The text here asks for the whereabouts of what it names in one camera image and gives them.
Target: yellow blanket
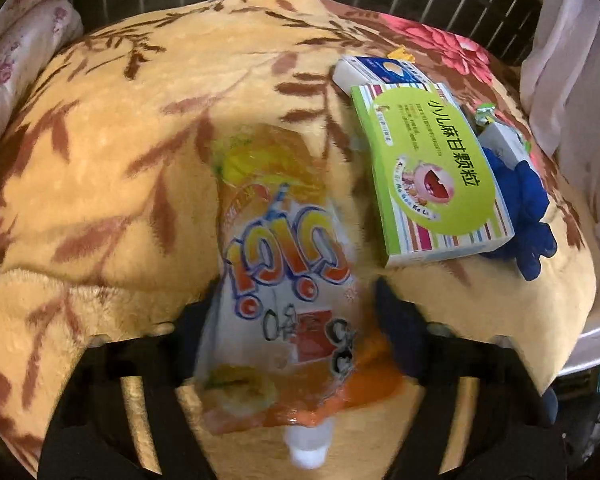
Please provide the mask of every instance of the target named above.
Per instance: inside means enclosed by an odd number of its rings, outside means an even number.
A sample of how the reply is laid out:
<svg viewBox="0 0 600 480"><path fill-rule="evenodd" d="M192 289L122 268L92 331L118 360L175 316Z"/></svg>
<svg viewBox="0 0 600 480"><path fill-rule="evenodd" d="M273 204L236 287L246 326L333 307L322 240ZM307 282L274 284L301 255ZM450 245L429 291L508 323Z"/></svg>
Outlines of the yellow blanket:
<svg viewBox="0 0 600 480"><path fill-rule="evenodd" d="M480 256L379 265L359 126L330 76L341 54L384 56L400 44L459 100L495 102L529 135L514 95L493 76L503 69L473 42L325 0L217 0L152 12L52 60L0 144L0 434L30 470L90 338L150 332L218 275L209 147L238 124L296 130L324 159L367 304L370 284L385 274L430 320L480 340L512 336L537 386L550 383L592 305L599 255L584 202L536 147L558 241L537 280ZM376 369L390 376L386 346L376 342ZM157 468L133 382L137 445L142 462ZM472 392L469 383L462 390L445 467L462 457ZM193 392L180 393L219 478L302 478L280 429L210 436L197 424ZM418 394L408 383L397 396L339 414L315 478L381 478Z"/></svg>

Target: blue cloth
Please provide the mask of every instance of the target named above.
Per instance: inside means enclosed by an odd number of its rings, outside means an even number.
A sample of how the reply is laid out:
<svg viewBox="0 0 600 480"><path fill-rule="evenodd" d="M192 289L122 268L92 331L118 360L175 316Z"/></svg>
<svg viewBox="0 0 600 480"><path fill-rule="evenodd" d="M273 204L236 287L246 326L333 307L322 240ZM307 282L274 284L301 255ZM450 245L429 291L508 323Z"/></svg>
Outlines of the blue cloth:
<svg viewBox="0 0 600 480"><path fill-rule="evenodd" d="M496 177L516 234L502 247L482 255L502 260L515 258L520 273L530 282L540 275L540 256L551 258L558 250L551 228L541 222L549 207L549 197L540 177L526 160L519 162L515 170L510 170L491 150L485 148L484 154Z"/></svg>

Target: leaf pattern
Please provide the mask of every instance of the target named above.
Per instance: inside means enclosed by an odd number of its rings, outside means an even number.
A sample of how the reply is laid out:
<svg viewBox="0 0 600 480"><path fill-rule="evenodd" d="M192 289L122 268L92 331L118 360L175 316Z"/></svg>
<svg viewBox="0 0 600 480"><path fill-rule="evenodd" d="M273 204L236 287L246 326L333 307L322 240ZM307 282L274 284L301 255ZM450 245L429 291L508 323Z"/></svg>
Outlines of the leaf pattern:
<svg viewBox="0 0 600 480"><path fill-rule="evenodd" d="M196 149L198 156L202 162L208 163L211 158L211 141L214 138L215 128L209 117L209 113L205 112L198 119L197 134L196 134Z"/></svg>
<svg viewBox="0 0 600 480"><path fill-rule="evenodd" d="M294 77L300 81L324 81L326 79L322 74L311 74L307 72L295 73Z"/></svg>
<svg viewBox="0 0 600 480"><path fill-rule="evenodd" d="M290 1L276 0L276 3L278 4L279 7L281 7L282 9L288 10L289 12L298 12Z"/></svg>
<svg viewBox="0 0 600 480"><path fill-rule="evenodd" d="M156 181L150 224L162 252L164 254L171 253L176 241L176 212L167 197L167 186L163 173Z"/></svg>
<svg viewBox="0 0 600 480"><path fill-rule="evenodd" d="M141 171L148 170L154 167L158 162L163 160L168 155L173 155L180 147L184 144L185 140L189 137L189 128L180 130L170 139L159 142L152 147L148 152L140 157L133 160L131 164L126 168L126 176L134 176Z"/></svg>
<svg viewBox="0 0 600 480"><path fill-rule="evenodd" d="M295 95L301 97L311 97L322 93L322 85L306 83L280 83L276 85L276 92L284 95Z"/></svg>
<svg viewBox="0 0 600 480"><path fill-rule="evenodd" d="M65 162L69 162L69 133L64 119L60 120L56 117L51 124L51 147L64 158Z"/></svg>
<svg viewBox="0 0 600 480"><path fill-rule="evenodd" d="M351 147L349 145L349 136L343 131L342 127L329 115L327 116L327 134L336 146L340 149L347 162L352 160Z"/></svg>
<svg viewBox="0 0 600 480"><path fill-rule="evenodd" d="M146 63L147 61L149 60L143 56L141 52L132 52L131 56L129 57L129 62L125 67L125 77L129 80L135 79L136 75L138 74L138 70L140 69L140 64Z"/></svg>
<svg viewBox="0 0 600 480"><path fill-rule="evenodd" d="M27 370L22 384L22 407L28 410L33 401L33 393L36 383L38 382L38 373L40 371L40 352L42 343L46 336L51 323L60 314L64 314L65 321L69 327L69 332L74 340L78 342L82 334L82 330L78 323L78 319L73 311L69 289L65 288L58 296L47 303L43 303L36 310L31 312L25 323L27 326L35 330L33 345L27 361Z"/></svg>
<svg viewBox="0 0 600 480"><path fill-rule="evenodd" d="M203 104L205 104L209 99L208 94L201 95L199 97L189 97L183 99L181 101L176 101L173 103L169 103L160 109L161 113L165 115L173 115L173 114L185 114L196 108L199 108Z"/></svg>
<svg viewBox="0 0 600 480"><path fill-rule="evenodd" d="M290 70L293 70L298 63L297 52L285 52L271 65L271 73L273 75L286 74Z"/></svg>
<svg viewBox="0 0 600 480"><path fill-rule="evenodd" d="M3 409L11 394L11 382L0 372L0 436L11 445L18 459L35 470L34 462L40 458L42 439L30 433L18 434L11 417L5 416Z"/></svg>
<svg viewBox="0 0 600 480"><path fill-rule="evenodd" d="M80 72L82 72L85 68L87 68L87 58L84 58L76 68L74 68L71 73L69 74L69 77L66 79L66 81L68 83L70 83L71 81L74 80L74 77L76 77Z"/></svg>
<svg viewBox="0 0 600 480"><path fill-rule="evenodd" d="M324 110L289 110L286 114L280 117L285 123L303 123L312 121L324 114Z"/></svg>
<svg viewBox="0 0 600 480"><path fill-rule="evenodd" d="M471 286L471 280L469 279L469 274L466 272L466 269L462 266L461 258L456 258L453 260L443 260L440 262L446 270L451 272L455 278L458 279L460 283L464 286Z"/></svg>
<svg viewBox="0 0 600 480"><path fill-rule="evenodd" d="M327 43L339 43L341 38L309 38L308 40L300 41L296 43L298 45L324 45Z"/></svg>
<svg viewBox="0 0 600 480"><path fill-rule="evenodd" d="M66 162L69 161L68 134L64 121L69 111L76 107L78 103L78 100L68 104L58 103L53 108L47 110L32 128L27 129L13 165L15 174L18 176L22 175L30 161L33 148L38 139L47 130L52 131L52 147L54 151L60 153Z"/></svg>
<svg viewBox="0 0 600 480"><path fill-rule="evenodd" d="M64 263L93 254L104 247L121 223L122 218L114 217L87 226L80 234L66 238L56 248L52 260L56 263Z"/></svg>

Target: orange drink pouch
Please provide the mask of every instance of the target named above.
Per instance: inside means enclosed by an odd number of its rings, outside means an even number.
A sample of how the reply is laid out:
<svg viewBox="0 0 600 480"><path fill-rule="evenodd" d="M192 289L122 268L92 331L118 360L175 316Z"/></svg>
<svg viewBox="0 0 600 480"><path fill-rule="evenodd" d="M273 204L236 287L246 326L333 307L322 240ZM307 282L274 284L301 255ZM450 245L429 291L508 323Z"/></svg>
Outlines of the orange drink pouch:
<svg viewBox="0 0 600 480"><path fill-rule="evenodd" d="M217 155L222 277L196 366L213 433L314 425L352 373L346 236L302 137L259 124Z"/></svg>

